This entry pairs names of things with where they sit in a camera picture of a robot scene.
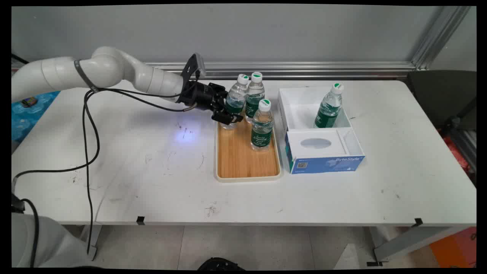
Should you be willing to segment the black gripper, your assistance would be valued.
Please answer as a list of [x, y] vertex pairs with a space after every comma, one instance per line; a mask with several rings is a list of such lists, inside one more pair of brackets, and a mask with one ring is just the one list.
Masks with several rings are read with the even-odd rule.
[[225, 125], [240, 123], [243, 116], [242, 108], [226, 109], [226, 97], [228, 92], [223, 86], [215, 83], [203, 84], [198, 81], [186, 81], [183, 84], [181, 94], [177, 99], [178, 104], [193, 106], [200, 110], [212, 111], [212, 120]]

